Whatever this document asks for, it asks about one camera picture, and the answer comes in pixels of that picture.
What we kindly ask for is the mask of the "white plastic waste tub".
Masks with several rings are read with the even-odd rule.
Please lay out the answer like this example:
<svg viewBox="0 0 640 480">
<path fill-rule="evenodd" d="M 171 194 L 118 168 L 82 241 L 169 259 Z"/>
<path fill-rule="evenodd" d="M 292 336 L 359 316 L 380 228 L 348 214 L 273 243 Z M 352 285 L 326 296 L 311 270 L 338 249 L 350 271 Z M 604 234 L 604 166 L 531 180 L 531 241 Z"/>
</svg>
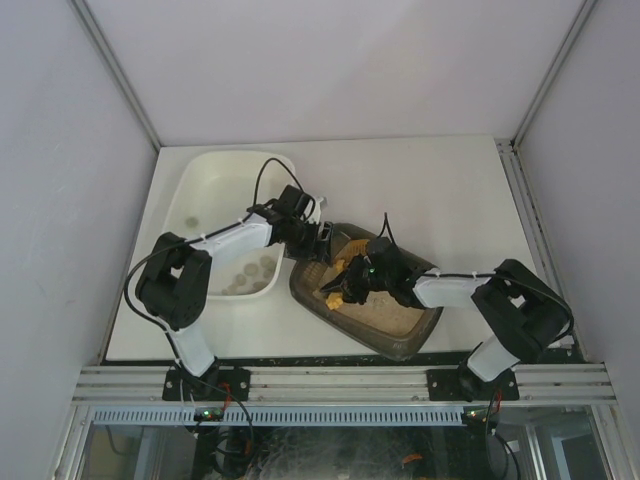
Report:
<svg viewBox="0 0 640 480">
<path fill-rule="evenodd" d="M 191 240 L 201 234 L 214 232 L 228 226 L 247 214 L 254 203 L 280 196 L 285 186 L 293 184 L 295 167 L 284 156 L 275 153 L 229 150 L 212 151 L 195 157 L 187 165 L 171 201 L 162 228 L 179 237 Z M 199 219 L 196 228 L 188 228 L 185 220 Z M 253 250 L 223 267 L 215 267 L 210 275 L 208 298 L 211 300 L 254 299 L 271 289 L 279 275 L 284 246 L 276 244 Z M 276 264 L 270 279 L 261 277 L 262 256 L 271 256 Z M 255 276 L 244 274 L 244 266 L 255 263 L 259 272 Z M 243 274 L 247 283 L 239 286 L 235 276 Z M 229 285 L 238 286 L 236 295 L 223 295 Z"/>
</svg>

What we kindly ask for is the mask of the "orange plastic litter scoop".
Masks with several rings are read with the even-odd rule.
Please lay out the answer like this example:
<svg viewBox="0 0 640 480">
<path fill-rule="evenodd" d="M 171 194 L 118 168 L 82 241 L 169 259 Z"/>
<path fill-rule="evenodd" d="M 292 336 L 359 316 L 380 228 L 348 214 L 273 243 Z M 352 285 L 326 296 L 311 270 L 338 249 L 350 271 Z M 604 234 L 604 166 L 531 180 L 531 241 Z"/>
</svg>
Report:
<svg viewBox="0 0 640 480">
<path fill-rule="evenodd" d="M 368 243 L 368 239 L 350 240 L 347 242 L 333 263 L 333 267 L 337 273 L 335 279 L 337 279 L 340 274 L 346 272 L 355 257 L 366 253 Z M 341 291 L 330 292 L 325 300 L 325 304 L 330 310 L 337 310 L 345 303 L 344 296 L 345 294 Z"/>
</svg>

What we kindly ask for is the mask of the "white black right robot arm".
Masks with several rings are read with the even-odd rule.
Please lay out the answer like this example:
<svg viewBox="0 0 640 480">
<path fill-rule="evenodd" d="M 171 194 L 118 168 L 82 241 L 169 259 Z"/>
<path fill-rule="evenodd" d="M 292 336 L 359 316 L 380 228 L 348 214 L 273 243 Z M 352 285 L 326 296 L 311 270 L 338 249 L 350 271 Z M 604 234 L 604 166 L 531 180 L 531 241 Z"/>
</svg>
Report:
<svg viewBox="0 0 640 480">
<path fill-rule="evenodd" d="M 520 363 L 533 363 L 572 332 L 571 308 L 524 264 L 507 259 L 489 273 L 443 273 L 410 263 L 388 237 L 368 240 L 356 255 L 336 262 L 337 274 L 320 287 L 329 303 L 363 305 L 386 292 L 414 309 L 478 312 L 491 336 L 457 367 L 458 390 L 468 401 Z"/>
</svg>

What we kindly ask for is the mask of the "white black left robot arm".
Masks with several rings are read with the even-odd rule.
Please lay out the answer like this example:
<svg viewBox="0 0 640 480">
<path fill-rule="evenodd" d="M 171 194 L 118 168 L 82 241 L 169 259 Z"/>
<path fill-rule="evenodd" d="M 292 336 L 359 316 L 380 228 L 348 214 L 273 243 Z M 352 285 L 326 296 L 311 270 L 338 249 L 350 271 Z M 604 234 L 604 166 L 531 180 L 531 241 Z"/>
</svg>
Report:
<svg viewBox="0 0 640 480">
<path fill-rule="evenodd" d="M 162 234 L 152 252 L 129 272 L 127 306 L 158 326 L 177 368 L 202 378 L 217 362 L 200 324 L 212 279 L 237 259 L 281 245 L 293 260 L 328 264 L 334 224 L 322 219 L 320 201 L 288 185 L 279 197 L 253 203 L 235 223 L 191 240 Z"/>
</svg>

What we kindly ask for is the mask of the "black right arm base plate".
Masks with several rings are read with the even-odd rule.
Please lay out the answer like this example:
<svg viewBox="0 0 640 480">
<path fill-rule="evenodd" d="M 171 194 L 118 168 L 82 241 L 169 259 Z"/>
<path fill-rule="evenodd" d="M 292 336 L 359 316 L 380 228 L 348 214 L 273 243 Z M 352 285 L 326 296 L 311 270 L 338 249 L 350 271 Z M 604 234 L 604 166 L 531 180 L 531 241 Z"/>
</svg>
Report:
<svg viewBox="0 0 640 480">
<path fill-rule="evenodd" d="M 500 393 L 507 401 L 520 399 L 515 374 L 511 370 L 485 382 L 467 371 L 429 369 L 426 380 L 431 401 L 489 401 L 495 393 Z"/>
</svg>

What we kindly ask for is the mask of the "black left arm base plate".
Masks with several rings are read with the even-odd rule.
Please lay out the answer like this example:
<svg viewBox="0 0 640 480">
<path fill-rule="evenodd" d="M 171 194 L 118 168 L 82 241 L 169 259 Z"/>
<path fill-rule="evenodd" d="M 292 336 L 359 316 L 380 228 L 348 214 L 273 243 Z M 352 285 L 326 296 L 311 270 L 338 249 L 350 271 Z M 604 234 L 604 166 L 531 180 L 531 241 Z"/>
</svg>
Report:
<svg viewBox="0 0 640 480">
<path fill-rule="evenodd" d="M 177 402 L 240 400 L 249 397 L 251 372 L 244 368 L 215 368 L 202 377 L 191 375 L 182 369 L 172 368 L 165 376 L 162 399 Z"/>
</svg>

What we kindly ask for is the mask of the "aluminium mounting rail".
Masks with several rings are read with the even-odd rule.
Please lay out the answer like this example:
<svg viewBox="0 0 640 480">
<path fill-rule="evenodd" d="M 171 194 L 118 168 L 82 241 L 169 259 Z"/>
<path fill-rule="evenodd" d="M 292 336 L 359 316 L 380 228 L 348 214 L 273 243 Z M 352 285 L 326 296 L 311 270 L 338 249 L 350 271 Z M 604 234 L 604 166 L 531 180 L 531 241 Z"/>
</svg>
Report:
<svg viewBox="0 0 640 480">
<path fill-rule="evenodd" d="M 247 406 L 467 405 L 427 366 L 258 366 L 229 388 Z M 159 406 L 174 385 L 162 366 L 86 367 L 72 402 L 91 406 Z M 520 365 L 501 388 L 503 405 L 614 405 L 602 364 Z"/>
</svg>

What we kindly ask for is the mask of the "left aluminium corner post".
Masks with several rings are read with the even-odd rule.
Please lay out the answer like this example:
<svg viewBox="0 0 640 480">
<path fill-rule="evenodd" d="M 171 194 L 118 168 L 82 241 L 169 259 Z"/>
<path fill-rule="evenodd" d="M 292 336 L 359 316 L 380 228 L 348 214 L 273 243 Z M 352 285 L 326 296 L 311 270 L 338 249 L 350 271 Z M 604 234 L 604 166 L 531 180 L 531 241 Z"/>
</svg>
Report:
<svg viewBox="0 0 640 480">
<path fill-rule="evenodd" d="M 109 39 L 93 13 L 89 2 L 85 0 L 70 0 L 68 4 L 93 46 L 99 60 L 114 82 L 116 89 L 142 129 L 145 138 L 155 153 L 158 154 L 163 147 L 160 137 L 126 75 Z"/>
</svg>

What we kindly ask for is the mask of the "aluminium corner post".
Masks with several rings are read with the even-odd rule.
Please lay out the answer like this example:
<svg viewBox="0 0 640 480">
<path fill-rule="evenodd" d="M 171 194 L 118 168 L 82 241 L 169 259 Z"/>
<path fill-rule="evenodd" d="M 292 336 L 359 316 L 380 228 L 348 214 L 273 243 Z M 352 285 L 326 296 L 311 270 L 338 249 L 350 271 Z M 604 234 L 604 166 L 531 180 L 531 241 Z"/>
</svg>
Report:
<svg viewBox="0 0 640 480">
<path fill-rule="evenodd" d="M 89 2 L 85 0 L 70 0 L 68 4 L 93 46 L 99 60 L 114 82 L 116 89 L 142 129 L 145 138 L 155 153 L 158 154 L 163 147 L 160 137 L 126 75 L 109 39 L 93 13 Z"/>
<path fill-rule="evenodd" d="M 584 0 L 570 22 L 570 25 L 562 37 L 545 73 L 538 84 L 533 98 L 529 102 L 523 117 L 521 118 L 510 144 L 513 149 L 517 149 L 526 138 L 538 113 L 544 104 L 552 87 L 559 78 L 564 66 L 568 62 L 576 44 L 581 39 L 582 33 L 599 6 L 599 0 Z"/>
</svg>

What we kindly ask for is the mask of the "right aluminium corner post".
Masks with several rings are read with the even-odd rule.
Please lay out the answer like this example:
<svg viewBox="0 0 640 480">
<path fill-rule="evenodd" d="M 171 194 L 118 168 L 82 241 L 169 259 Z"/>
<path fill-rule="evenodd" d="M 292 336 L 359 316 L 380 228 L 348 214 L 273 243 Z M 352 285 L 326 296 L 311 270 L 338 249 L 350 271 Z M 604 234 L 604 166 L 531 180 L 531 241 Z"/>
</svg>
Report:
<svg viewBox="0 0 640 480">
<path fill-rule="evenodd" d="M 562 37 L 545 73 L 538 84 L 533 98 L 529 102 L 523 117 L 521 118 L 510 144 L 513 149 L 517 149 L 526 138 L 538 113 L 544 104 L 552 87 L 559 78 L 564 66 L 568 62 L 576 44 L 581 39 L 582 33 L 599 6 L 599 0 L 584 0 L 570 22 L 570 25 Z"/>
</svg>

